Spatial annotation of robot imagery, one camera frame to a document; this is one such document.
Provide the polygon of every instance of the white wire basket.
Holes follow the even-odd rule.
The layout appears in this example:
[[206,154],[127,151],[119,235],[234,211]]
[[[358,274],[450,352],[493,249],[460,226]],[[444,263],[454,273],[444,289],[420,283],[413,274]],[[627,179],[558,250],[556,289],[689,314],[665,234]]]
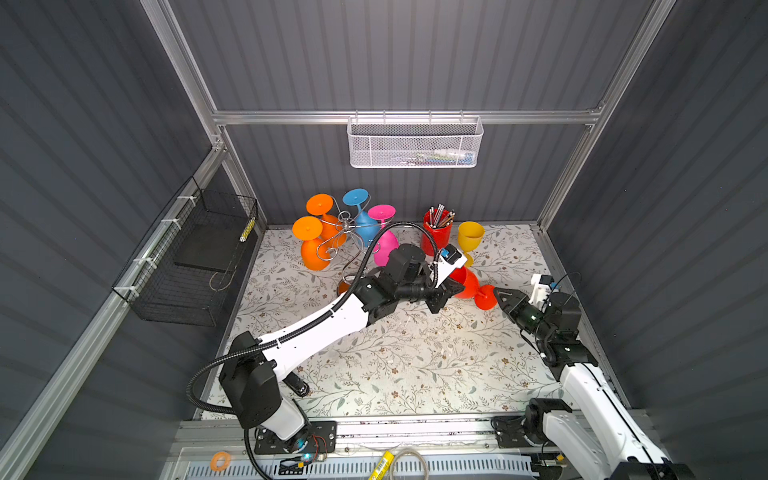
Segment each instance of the white wire basket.
[[482,122],[465,115],[352,116],[346,126],[354,168],[472,168]]

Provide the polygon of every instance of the wall-mounted basket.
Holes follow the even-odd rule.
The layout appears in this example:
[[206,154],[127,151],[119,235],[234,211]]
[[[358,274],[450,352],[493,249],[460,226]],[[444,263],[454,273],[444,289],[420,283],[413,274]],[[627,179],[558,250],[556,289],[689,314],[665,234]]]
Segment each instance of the wall-mounted basket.
[[354,168],[472,168],[482,140],[480,117],[390,114],[349,117]]
[[137,248],[118,276],[138,261],[136,278],[128,286],[116,282],[112,288],[142,320],[226,323],[237,308],[258,239],[252,231],[256,199],[205,189],[179,198],[187,200],[176,218],[162,220],[166,227],[157,246],[143,258],[137,258]]

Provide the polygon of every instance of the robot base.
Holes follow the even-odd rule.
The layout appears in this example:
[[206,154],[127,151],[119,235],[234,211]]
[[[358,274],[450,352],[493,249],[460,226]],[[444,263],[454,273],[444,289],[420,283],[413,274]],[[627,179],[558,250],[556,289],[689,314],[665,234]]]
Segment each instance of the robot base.
[[538,447],[543,442],[525,431],[525,415],[500,415],[491,419],[493,434],[500,449]]
[[[319,453],[332,453],[336,450],[336,422],[311,422],[310,436],[300,452],[315,454],[315,439],[312,435],[319,437],[317,440]],[[256,444],[253,446],[255,455],[275,455],[278,453],[289,453],[285,442],[277,438],[271,430],[259,427],[256,429]]]

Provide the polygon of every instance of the gray corrugated wall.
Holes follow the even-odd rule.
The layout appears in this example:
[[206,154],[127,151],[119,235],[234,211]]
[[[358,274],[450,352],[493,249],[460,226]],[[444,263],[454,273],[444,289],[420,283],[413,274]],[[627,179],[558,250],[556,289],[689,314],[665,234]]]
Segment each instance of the gray corrugated wall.
[[[650,2],[171,2],[220,110],[520,110],[598,105]],[[343,127],[229,127],[271,224],[365,187],[418,219],[536,220],[582,128],[485,127],[478,166],[357,170]]]
[[371,207],[394,205],[399,219],[418,220],[442,202],[458,220],[535,221],[583,130],[489,125],[475,168],[370,170],[350,167],[342,125],[228,127],[265,215],[276,224],[307,215],[306,201],[314,194],[341,201],[357,187],[371,194]]
[[768,2],[678,1],[551,238],[633,406],[698,478],[765,478]]
[[220,110],[592,108],[649,3],[171,1]]
[[[137,2],[3,1],[0,31],[2,444],[210,144]],[[29,478],[149,478],[211,337],[129,316]]]

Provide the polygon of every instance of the red wire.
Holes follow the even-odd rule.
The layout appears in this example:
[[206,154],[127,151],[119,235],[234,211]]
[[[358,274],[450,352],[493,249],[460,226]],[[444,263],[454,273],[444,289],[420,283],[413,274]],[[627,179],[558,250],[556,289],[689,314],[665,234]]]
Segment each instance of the red wire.
[[323,437],[317,437],[320,440],[323,440],[323,445],[325,445],[326,454],[328,453],[328,444],[326,443],[326,440]]
[[314,462],[317,459],[317,454],[320,452],[320,444],[317,443],[317,436],[316,435],[312,435],[312,440],[315,441],[315,456],[312,457],[312,461]]

